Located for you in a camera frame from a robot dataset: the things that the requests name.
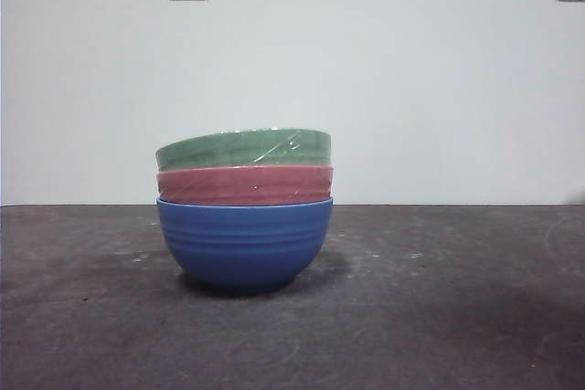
table surface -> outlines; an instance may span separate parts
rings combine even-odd
[[[2,208],[2,388],[585,388],[585,206],[336,206],[285,289],[186,278],[154,206]]]

bowl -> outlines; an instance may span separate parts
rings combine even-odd
[[[157,200],[165,242],[193,278],[230,293],[277,290],[323,245],[333,198],[288,206],[196,206]]]
[[[236,166],[164,171],[162,200],[206,206],[297,205],[327,200],[333,169],[320,165]]]
[[[171,143],[156,152],[159,171],[216,166],[330,163],[331,137],[300,129],[222,132]]]

